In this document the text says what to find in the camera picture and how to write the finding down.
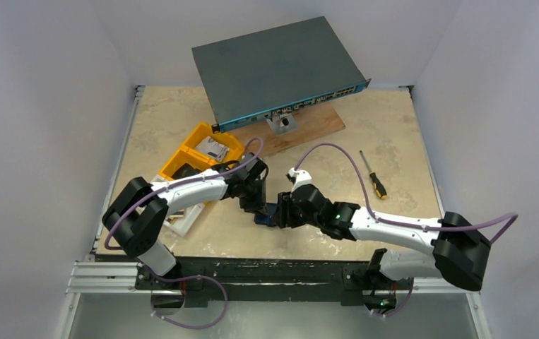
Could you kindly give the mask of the navy blue card holder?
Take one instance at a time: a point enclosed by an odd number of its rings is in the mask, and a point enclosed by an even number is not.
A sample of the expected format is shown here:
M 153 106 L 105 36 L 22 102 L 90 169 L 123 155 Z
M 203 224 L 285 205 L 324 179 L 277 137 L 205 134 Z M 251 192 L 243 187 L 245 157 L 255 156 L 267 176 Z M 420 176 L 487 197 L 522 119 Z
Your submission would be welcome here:
M 276 227 L 277 224 L 274 223 L 272 217 L 276 213 L 277 207 L 278 207 L 277 203 L 267 203 L 266 209 L 264 212 L 257 212 L 254 214 L 254 223 L 256 225 Z

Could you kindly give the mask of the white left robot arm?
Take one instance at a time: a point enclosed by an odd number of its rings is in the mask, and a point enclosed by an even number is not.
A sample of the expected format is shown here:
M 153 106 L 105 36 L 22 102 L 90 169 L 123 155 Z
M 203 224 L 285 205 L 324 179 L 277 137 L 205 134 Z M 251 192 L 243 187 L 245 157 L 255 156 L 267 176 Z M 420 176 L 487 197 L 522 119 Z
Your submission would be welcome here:
M 259 213 L 266 207 L 268 165 L 252 153 L 170 182 L 129 181 L 102 216 L 107 229 L 103 246 L 122 250 L 142 263 L 164 289 L 179 282 L 181 266 L 160 241 L 167 217 L 199 203 L 237 198 L 240 208 Z

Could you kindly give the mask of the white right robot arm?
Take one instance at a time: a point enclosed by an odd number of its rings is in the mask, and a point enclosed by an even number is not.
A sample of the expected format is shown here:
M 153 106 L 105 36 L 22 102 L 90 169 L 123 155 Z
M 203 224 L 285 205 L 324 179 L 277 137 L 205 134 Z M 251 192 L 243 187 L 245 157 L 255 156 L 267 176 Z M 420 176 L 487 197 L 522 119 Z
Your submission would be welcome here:
M 383 287 L 414 277 L 443 278 L 467 291 L 482 289 L 491 241 L 458 213 L 413 219 L 369 213 L 356 203 L 332 202 L 312 184 L 278 195 L 273 225 L 317 227 L 337 240 L 377 241 L 404 248 L 376 253 L 366 269 L 368 282 Z

